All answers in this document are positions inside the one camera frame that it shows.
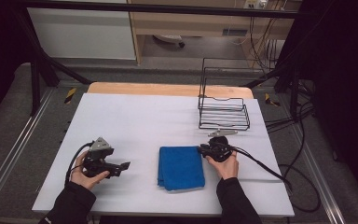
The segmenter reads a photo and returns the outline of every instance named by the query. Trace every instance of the black wire rack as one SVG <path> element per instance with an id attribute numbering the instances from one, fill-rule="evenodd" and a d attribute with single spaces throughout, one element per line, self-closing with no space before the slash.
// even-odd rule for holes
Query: black wire rack
<path id="1" fill-rule="evenodd" d="M 216 66 L 218 63 L 214 61 L 217 60 L 223 62 L 223 65 Z M 228 84 L 239 86 L 241 81 L 253 81 L 259 80 L 260 77 L 265 77 L 263 69 L 250 66 L 250 64 L 254 63 L 255 61 L 245 59 L 203 59 L 198 104 L 200 129 L 246 131 L 250 128 L 246 104 L 242 98 L 208 97 L 205 92 L 207 85 Z"/>

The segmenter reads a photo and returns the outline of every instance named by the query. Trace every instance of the human hand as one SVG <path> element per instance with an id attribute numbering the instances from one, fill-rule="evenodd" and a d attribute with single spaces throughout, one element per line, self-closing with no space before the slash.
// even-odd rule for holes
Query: human hand
<path id="1" fill-rule="evenodd" d="M 240 163 L 237 161 L 237 152 L 233 151 L 232 154 L 225 161 L 218 162 L 210 156 L 206 156 L 206 160 L 216 170 L 219 177 L 229 179 L 231 177 L 238 177 L 238 170 Z"/>
<path id="2" fill-rule="evenodd" d="M 71 181 L 83 186 L 86 189 L 91 190 L 96 184 L 99 184 L 101 180 L 109 175 L 108 171 L 102 172 L 94 177 L 87 177 L 83 173 L 83 160 L 86 157 L 88 151 L 83 152 L 76 158 L 75 169 L 72 171 Z"/>

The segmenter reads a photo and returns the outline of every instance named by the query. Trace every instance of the black jacket sleeve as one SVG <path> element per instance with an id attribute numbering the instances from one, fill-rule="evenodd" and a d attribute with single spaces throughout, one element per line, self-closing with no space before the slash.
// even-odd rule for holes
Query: black jacket sleeve
<path id="1" fill-rule="evenodd" d="M 87 214 L 96 200 L 83 186 L 69 182 L 57 197 L 53 209 L 39 224 L 87 223 Z"/>
<path id="2" fill-rule="evenodd" d="M 262 223 L 259 215 L 246 197 L 238 178 L 232 177 L 217 184 L 217 197 L 222 205 L 222 224 Z"/>

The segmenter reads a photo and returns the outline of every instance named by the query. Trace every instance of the folded blue cloth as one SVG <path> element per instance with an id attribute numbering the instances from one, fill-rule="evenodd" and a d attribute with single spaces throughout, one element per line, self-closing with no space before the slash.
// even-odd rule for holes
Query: folded blue cloth
<path id="1" fill-rule="evenodd" d="M 205 186 L 202 160 L 196 147 L 161 147 L 158 185 L 166 190 Z"/>

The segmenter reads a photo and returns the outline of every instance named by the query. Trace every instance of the metal bar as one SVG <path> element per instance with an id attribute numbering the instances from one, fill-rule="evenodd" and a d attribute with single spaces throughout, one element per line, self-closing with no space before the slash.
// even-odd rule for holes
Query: metal bar
<path id="1" fill-rule="evenodd" d="M 66 75 L 76 79 L 77 81 L 81 82 L 82 84 L 86 84 L 89 85 L 91 83 L 93 83 L 93 81 L 88 80 L 85 77 L 82 77 L 81 75 L 79 75 L 78 73 L 72 71 L 71 69 L 67 68 L 66 66 L 64 66 L 61 63 L 58 63 L 56 60 L 54 60 L 53 58 L 51 58 L 50 56 L 48 56 L 46 54 L 45 51 L 42 50 L 42 54 L 45 56 L 45 59 L 54 67 L 60 69 L 61 71 L 63 71 Z"/>
<path id="2" fill-rule="evenodd" d="M 285 111 L 286 115 L 290 117 L 291 115 L 288 100 L 286 99 L 286 97 L 282 97 L 280 95 L 279 98 L 283 110 Z M 299 124 L 292 125 L 292 129 L 296 134 L 296 140 L 300 145 L 302 132 Z M 342 216 L 341 211 L 339 210 L 339 207 L 336 203 L 336 200 L 334 199 L 333 193 L 331 192 L 326 180 L 324 179 L 323 172 L 319 168 L 319 165 L 316 160 L 313 158 L 307 141 L 305 141 L 304 143 L 302 158 L 304 159 L 304 162 L 306 163 L 307 168 L 310 171 L 310 176 L 312 177 L 313 183 L 321 194 L 321 200 L 324 205 L 324 210 L 326 211 L 330 222 L 334 224 L 344 224 L 344 216 Z"/>
<path id="3" fill-rule="evenodd" d="M 30 117 L 28 119 L 28 122 L 25 125 L 24 129 L 22 130 L 20 136 L 17 138 L 16 143 L 13 145 L 12 149 L 7 154 L 5 161 L 2 163 L 0 167 L 0 191 L 2 187 L 5 185 L 7 178 L 10 175 L 10 172 L 12 171 L 23 149 L 25 148 L 25 145 L 30 139 L 34 131 L 34 128 L 36 127 L 37 123 L 42 117 L 53 92 L 55 92 L 55 88 L 48 88 L 46 90 L 45 94 L 43 95 L 39 110 L 36 112 L 36 114 L 33 117 Z"/>
<path id="4" fill-rule="evenodd" d="M 316 14 L 309 12 L 281 11 L 281 10 L 254 10 L 245 8 L 224 7 L 188 7 L 188 6 L 166 6 L 148 4 L 120 4 L 120 3 L 96 3 L 96 2 L 72 2 L 72 1 L 46 1 L 46 0 L 16 0 L 23 7 L 56 8 L 74 10 L 96 10 L 96 11 L 127 11 L 127 12 L 155 12 L 174 14 L 197 14 L 197 15 L 219 15 L 239 17 L 263 17 L 281 19 L 303 19 L 311 18 Z"/>
<path id="5" fill-rule="evenodd" d="M 42 75 L 48 86 L 57 86 L 60 81 L 55 71 L 44 59 L 44 56 L 41 53 L 42 48 L 40 47 L 39 40 L 37 39 L 36 33 L 30 23 L 26 20 L 23 10 L 21 10 L 21 8 L 12 7 L 10 9 L 10 13 L 12 13 L 14 20 L 17 21 L 23 33 L 27 37 L 26 41 L 32 48 L 32 53 L 34 54 L 33 60 L 37 63 L 39 74 Z"/>
<path id="6" fill-rule="evenodd" d="M 32 83 L 32 111 L 33 116 L 40 106 L 40 82 L 39 82 L 39 67 L 37 60 L 31 62 L 31 83 Z"/>

